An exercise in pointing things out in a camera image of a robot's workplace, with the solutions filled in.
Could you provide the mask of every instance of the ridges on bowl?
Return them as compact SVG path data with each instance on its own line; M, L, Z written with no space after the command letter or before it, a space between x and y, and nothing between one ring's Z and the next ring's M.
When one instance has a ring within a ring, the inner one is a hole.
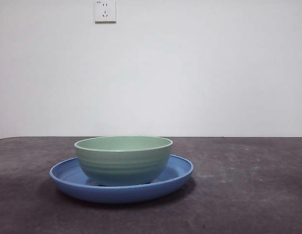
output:
M104 186L145 184L166 167L172 140L154 136L106 136L74 144L83 172Z

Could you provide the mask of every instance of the bowl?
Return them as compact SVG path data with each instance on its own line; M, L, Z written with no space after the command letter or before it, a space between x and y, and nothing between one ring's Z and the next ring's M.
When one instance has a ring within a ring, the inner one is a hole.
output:
M165 169L172 140L155 136L106 136L77 141L82 171L103 186L146 184Z

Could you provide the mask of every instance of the gray table surface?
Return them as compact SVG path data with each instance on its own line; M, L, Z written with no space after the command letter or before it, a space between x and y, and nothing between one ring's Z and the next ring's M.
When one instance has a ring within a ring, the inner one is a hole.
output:
M0 139L0 234L302 234L302 138L169 137L191 179L124 205L76 200L49 177L84 138Z

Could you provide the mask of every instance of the electrical outlet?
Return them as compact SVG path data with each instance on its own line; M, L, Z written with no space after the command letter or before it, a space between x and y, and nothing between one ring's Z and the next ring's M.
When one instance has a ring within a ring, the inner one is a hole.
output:
M95 22L116 22L116 0L96 0Z

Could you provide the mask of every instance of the plate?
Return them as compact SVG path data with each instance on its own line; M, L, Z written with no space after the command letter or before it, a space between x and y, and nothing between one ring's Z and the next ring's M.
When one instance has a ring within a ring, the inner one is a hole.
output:
M193 164L171 155L164 171L148 184L106 187L89 179L77 158L60 162L50 170L56 186L74 198L98 203L132 203L155 199L182 187L193 171Z

